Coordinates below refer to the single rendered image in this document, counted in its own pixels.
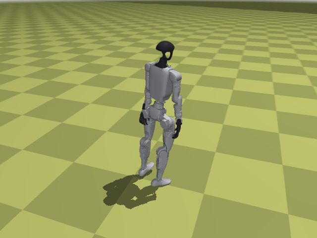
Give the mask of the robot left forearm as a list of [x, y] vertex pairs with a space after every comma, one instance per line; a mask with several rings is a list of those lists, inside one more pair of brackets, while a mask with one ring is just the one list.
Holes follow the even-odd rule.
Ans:
[[150, 104], [152, 103], [151, 99], [152, 98], [150, 96], [150, 91], [145, 88], [145, 100], [144, 100], [145, 108], [150, 106]]

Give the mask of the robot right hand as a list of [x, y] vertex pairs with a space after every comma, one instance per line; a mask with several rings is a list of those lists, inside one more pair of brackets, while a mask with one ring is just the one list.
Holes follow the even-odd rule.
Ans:
[[176, 133], [175, 134], [173, 134], [172, 136], [172, 138], [173, 139], [176, 139], [177, 137], [178, 137], [178, 134], [179, 134], [179, 132], [180, 132], [180, 129], [181, 129], [181, 119], [178, 119], [177, 120], [177, 123], [176, 123], [176, 125], [177, 125], [177, 128], [175, 129], [175, 131], [176, 131]]

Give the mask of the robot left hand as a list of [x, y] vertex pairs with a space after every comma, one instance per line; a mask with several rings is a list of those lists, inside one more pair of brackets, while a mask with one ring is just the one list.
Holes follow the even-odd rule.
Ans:
[[[143, 104], [142, 109], [145, 109], [145, 103]], [[149, 120], [149, 118], [148, 118], [148, 120]], [[150, 120], [149, 120], [149, 121], [150, 121]], [[143, 124], [143, 125], [145, 125], [145, 124], [148, 125], [148, 124], [147, 124], [147, 119], [144, 118], [142, 112], [141, 112], [141, 114], [140, 114], [139, 122], [140, 122], [141, 124]]]

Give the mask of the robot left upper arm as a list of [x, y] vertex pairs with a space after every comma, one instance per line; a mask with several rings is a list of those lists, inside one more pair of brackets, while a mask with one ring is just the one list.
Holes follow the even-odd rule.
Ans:
[[150, 66], [152, 63], [154, 63], [154, 62], [149, 62], [149, 63], [145, 64], [145, 71], [146, 71], [145, 80], [146, 80], [146, 89], [147, 90], [149, 90], [149, 71], [150, 71]]

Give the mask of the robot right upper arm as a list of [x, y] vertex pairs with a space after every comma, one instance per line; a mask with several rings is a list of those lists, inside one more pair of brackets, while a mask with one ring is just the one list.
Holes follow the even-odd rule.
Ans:
[[181, 86], [181, 79], [182, 75], [180, 72], [176, 70], [169, 71], [169, 79], [172, 82], [172, 102], [178, 103], [178, 97], [180, 96], [180, 86]]

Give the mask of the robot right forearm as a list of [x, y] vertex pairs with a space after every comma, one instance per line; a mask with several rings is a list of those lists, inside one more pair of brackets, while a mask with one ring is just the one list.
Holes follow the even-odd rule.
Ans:
[[178, 103], [173, 105], [174, 107], [174, 113], [175, 113], [175, 121], [177, 123], [178, 119], [181, 119], [182, 122], [182, 96], [178, 97]]

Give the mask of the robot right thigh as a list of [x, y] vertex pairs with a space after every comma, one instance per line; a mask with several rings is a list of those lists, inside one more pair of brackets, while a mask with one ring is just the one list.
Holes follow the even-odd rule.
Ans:
[[163, 128], [163, 147], [159, 147], [156, 150], [157, 156], [159, 157], [159, 153], [162, 150], [167, 151], [167, 154], [172, 148], [174, 139], [172, 138], [173, 134], [175, 134], [175, 121], [174, 118], [167, 116], [166, 114], [161, 115], [160, 117], [160, 125]]

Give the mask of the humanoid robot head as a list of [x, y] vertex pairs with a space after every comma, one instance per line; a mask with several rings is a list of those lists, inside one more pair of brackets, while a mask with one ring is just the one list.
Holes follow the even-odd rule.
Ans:
[[[154, 66], [157, 66], [159, 68], [166, 68], [167, 67], [167, 65], [166, 65], [167, 60], [170, 60], [172, 57], [174, 45], [171, 42], [162, 41], [162, 42], [157, 44], [156, 50], [161, 51], [163, 56], [160, 58], [159, 62], [156, 63]], [[165, 55], [166, 52], [170, 52], [169, 58], [166, 57], [166, 55]]]

